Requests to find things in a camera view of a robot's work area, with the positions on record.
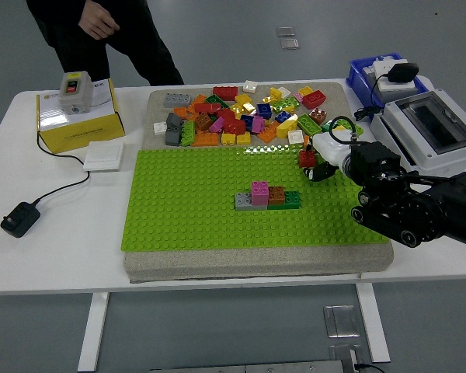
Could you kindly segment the person's right hand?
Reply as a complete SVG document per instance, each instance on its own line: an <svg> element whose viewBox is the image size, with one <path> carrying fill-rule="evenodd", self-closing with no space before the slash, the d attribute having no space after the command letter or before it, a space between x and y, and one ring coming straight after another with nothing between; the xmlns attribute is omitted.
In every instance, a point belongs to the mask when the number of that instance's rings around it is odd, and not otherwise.
<svg viewBox="0 0 466 373"><path fill-rule="evenodd" d="M78 26L95 40L106 39L120 30L110 13L99 3L86 0Z"/></svg>

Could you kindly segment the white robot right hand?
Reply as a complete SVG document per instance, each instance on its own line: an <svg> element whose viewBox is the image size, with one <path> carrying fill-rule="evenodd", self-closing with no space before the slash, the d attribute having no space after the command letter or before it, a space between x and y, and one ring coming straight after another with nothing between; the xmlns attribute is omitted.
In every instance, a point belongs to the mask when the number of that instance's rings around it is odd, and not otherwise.
<svg viewBox="0 0 466 373"><path fill-rule="evenodd" d="M312 136L311 143L315 151L325 160L314 168L305 168L304 174L313 182L326 180L339 169L344 176L349 177L350 146L333 139L329 132Z"/></svg>

